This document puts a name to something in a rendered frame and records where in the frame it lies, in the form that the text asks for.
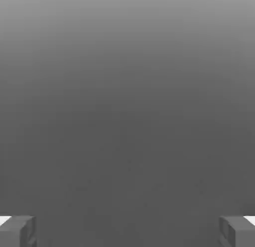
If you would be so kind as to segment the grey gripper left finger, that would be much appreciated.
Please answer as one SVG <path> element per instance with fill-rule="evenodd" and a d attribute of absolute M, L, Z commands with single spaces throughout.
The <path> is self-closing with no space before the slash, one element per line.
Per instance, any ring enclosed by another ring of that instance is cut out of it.
<path fill-rule="evenodd" d="M 0 216 L 0 247 L 37 247 L 36 217 Z"/>

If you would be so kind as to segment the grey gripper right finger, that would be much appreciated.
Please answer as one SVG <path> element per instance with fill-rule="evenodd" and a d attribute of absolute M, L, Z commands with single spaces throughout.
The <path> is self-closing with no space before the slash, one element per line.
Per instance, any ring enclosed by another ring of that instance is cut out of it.
<path fill-rule="evenodd" d="M 255 247 L 255 216 L 220 216 L 219 247 Z"/>

